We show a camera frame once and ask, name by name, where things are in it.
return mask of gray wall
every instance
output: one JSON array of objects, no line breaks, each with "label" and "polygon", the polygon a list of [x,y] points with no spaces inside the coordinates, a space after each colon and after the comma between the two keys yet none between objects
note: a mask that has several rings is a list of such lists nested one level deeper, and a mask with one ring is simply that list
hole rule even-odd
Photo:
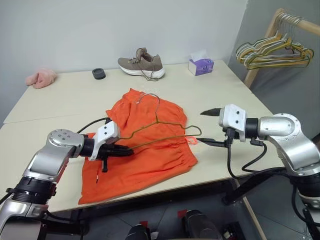
[{"label": "gray wall", "polygon": [[164,64],[186,63],[202,48],[228,62],[246,6],[247,0],[0,0],[0,127],[26,90],[25,77],[39,68],[117,68],[119,57],[141,47]]},{"label": "gray wall", "polygon": [[[236,61],[236,49],[245,42],[263,38],[278,8],[320,25],[319,0],[249,0],[229,61],[229,67],[241,80],[245,79],[247,70]],[[320,133],[320,36],[296,29],[294,39],[314,50],[310,65],[261,68],[251,90],[274,114],[295,115],[304,133],[312,138]]]}]

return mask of white sole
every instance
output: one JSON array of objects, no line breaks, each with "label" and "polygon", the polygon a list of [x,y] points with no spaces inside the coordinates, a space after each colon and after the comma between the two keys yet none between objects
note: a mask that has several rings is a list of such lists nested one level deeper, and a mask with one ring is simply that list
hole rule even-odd
[{"label": "white sole", "polygon": [[126,68],[124,68],[122,66],[119,66],[119,67],[126,74],[133,75],[133,76],[144,76],[144,74],[145,74],[148,78],[152,78],[152,79],[159,79],[166,73],[164,68],[161,68],[159,71],[143,70],[143,73],[142,73],[142,70],[129,70],[129,69],[126,69]]}]

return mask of pink plush object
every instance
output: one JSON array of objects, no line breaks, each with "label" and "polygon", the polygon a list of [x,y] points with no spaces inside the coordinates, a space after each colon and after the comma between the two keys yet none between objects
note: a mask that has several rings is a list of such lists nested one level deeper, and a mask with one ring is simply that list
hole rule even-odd
[{"label": "pink plush object", "polygon": [[33,85],[35,89],[44,88],[55,81],[57,74],[51,69],[41,68],[35,74],[25,79],[27,86]]}]

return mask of gold hanger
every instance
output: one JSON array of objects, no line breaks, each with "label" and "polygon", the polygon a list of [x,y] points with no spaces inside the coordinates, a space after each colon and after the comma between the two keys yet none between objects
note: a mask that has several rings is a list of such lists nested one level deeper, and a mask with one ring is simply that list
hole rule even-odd
[{"label": "gold hanger", "polygon": [[177,126],[180,126],[180,128],[184,129],[184,130],[187,130],[187,129],[190,129],[190,128],[196,128],[199,130],[199,133],[198,134],[184,134],[184,135],[174,135],[174,136],[168,136],[168,137],[164,137],[164,138],[160,138],[160,139],[157,139],[157,140],[153,140],[153,141],[148,141],[148,142],[145,142],[145,143],[142,143],[142,144],[139,144],[139,145],[136,145],[136,146],[133,146],[131,147],[131,149],[135,149],[135,148],[139,148],[139,147],[142,147],[144,145],[148,145],[148,144],[153,144],[155,142],[158,142],[158,141],[162,141],[162,140],[166,140],[166,139],[173,139],[173,138],[179,138],[179,137],[189,137],[189,136],[200,136],[202,134],[202,131],[200,129],[200,127],[198,126],[195,126],[195,125],[190,125],[190,126],[187,126],[187,127],[184,127],[181,123],[178,123],[178,122],[168,122],[168,121],[160,121],[159,118],[158,118],[158,114],[157,114],[157,111],[158,111],[158,108],[160,106],[160,98],[153,94],[153,93],[145,93],[144,95],[142,95],[139,100],[136,102],[136,104],[139,104],[142,100],[142,98],[144,96],[147,96],[147,95],[153,95],[157,98],[158,100],[158,105],[156,106],[156,109],[155,109],[155,121],[148,124],[147,126],[143,126],[135,131],[133,131],[131,133],[130,136],[128,137],[120,137],[119,139],[124,139],[124,140],[128,140],[128,139],[131,139],[137,132],[141,131],[141,130],[144,130],[144,129],[147,129],[155,124],[168,124],[168,125],[177,125]]}]

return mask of hanger hook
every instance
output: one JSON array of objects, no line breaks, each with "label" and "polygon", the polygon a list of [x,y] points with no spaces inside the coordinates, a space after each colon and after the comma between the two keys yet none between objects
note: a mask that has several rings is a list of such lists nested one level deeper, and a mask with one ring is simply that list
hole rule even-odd
[{"label": "hanger hook", "polygon": [[157,114],[157,111],[158,111],[158,108],[159,108],[159,105],[160,105],[160,97],[158,97],[158,95],[156,95],[156,94],[154,94],[154,93],[145,93],[145,94],[143,94],[140,98],[139,98],[139,100],[138,101],[136,101],[135,103],[136,104],[139,104],[140,102],[141,102],[141,100],[142,100],[142,98],[144,97],[144,96],[147,96],[147,95],[152,95],[152,96],[154,96],[154,97],[156,97],[157,99],[158,99],[158,105],[156,106],[156,109],[155,109],[155,120],[158,122],[158,114]]}]

